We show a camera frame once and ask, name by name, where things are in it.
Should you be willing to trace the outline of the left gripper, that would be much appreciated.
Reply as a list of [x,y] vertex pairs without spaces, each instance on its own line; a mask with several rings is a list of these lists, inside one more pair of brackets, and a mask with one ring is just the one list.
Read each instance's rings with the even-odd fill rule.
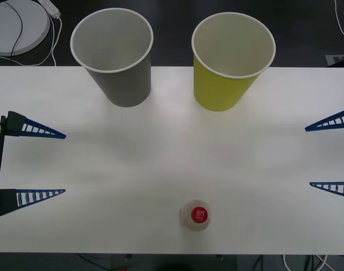
[[[14,137],[38,137],[66,139],[66,135],[44,124],[33,121],[24,115],[9,111],[7,120],[0,120],[0,172],[2,164],[5,135]],[[1,189],[0,216],[43,202],[65,193],[65,189],[30,190],[30,189]]]

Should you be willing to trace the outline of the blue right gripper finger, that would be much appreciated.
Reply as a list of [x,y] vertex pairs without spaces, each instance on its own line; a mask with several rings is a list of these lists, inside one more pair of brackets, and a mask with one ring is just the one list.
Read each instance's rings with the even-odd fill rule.
[[306,132],[344,129],[344,110],[305,127]]
[[310,182],[311,187],[344,197],[344,182]]

